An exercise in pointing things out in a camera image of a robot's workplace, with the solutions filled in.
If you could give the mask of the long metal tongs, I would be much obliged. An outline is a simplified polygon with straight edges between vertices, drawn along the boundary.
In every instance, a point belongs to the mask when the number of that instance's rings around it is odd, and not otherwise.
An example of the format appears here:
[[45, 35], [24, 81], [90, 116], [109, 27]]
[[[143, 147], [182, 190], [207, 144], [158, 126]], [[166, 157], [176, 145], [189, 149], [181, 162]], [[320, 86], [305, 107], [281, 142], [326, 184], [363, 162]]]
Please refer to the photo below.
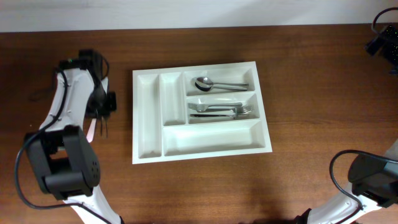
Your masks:
[[108, 138], [108, 119], [109, 116], [99, 116], [99, 125], [100, 125], [100, 136], [102, 138]]

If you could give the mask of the metal fork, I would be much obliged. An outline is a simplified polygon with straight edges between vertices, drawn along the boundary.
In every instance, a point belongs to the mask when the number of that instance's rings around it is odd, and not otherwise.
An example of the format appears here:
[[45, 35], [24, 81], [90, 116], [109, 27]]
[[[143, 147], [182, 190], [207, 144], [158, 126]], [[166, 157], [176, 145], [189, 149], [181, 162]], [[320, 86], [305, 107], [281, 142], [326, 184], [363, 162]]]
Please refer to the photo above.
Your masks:
[[208, 111], [209, 109], [224, 109], [224, 108], [233, 108], [233, 107], [238, 107], [242, 106], [243, 104], [238, 102], [238, 103], [221, 103], [221, 104], [196, 104], [196, 103], [187, 103], [187, 106], [191, 110], [195, 110], [197, 112], [205, 112]]
[[254, 109], [253, 106], [237, 106], [232, 108], [208, 108], [206, 110], [197, 110], [198, 113], [211, 113], [211, 112], [222, 112], [230, 111], [233, 113], [245, 114], [249, 113]]
[[231, 118], [231, 119], [238, 119], [238, 118], [248, 118], [250, 117], [250, 114], [190, 114], [190, 117], [192, 118], [219, 118], [219, 117], [225, 117], [225, 118]]

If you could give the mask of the large metal spoon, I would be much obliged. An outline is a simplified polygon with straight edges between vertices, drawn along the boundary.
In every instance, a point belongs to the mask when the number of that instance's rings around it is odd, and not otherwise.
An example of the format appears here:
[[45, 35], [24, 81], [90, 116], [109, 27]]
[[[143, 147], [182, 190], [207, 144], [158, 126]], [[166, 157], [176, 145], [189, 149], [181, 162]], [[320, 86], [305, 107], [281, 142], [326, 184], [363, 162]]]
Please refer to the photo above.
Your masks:
[[216, 90], [228, 90], [228, 91], [248, 91], [246, 87], [241, 87], [241, 86], [209, 86], [209, 85], [201, 85], [197, 82], [195, 82], [195, 86], [201, 90], [201, 91], [212, 91], [214, 89]]
[[205, 86], [205, 87], [213, 87], [215, 85], [227, 85], [227, 86], [241, 86], [247, 87], [249, 86], [248, 83], [220, 83], [220, 82], [213, 82], [208, 77], [198, 77], [195, 79], [195, 83]]

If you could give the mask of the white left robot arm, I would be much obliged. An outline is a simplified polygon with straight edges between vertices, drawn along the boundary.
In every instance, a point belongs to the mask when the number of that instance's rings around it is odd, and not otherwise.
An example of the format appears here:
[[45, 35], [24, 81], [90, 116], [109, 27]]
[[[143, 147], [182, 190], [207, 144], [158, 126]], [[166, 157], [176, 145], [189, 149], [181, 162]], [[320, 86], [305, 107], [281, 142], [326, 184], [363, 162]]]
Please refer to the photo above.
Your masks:
[[[77, 58], [59, 62], [54, 69], [57, 89], [40, 128], [27, 133], [14, 165], [14, 184], [24, 204], [35, 210], [70, 207], [84, 223], [123, 223], [100, 188], [101, 167], [90, 138], [83, 132], [86, 118], [106, 128], [117, 109], [109, 89], [109, 62], [94, 49], [82, 49]], [[40, 190], [58, 200], [35, 205], [23, 194], [19, 165], [27, 155]]]

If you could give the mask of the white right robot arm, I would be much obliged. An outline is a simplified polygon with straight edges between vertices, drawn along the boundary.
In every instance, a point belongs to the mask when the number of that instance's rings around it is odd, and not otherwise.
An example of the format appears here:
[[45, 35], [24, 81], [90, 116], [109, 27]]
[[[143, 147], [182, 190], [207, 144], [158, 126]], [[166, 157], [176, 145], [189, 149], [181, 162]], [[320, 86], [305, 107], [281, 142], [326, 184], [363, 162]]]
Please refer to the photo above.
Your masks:
[[[334, 165], [345, 154], [356, 157], [349, 167], [348, 184], [342, 188], [335, 179]], [[396, 204], [397, 142], [382, 156], [354, 149], [340, 151], [330, 161], [329, 175], [339, 194], [295, 217], [294, 223], [355, 223], [369, 212]]]

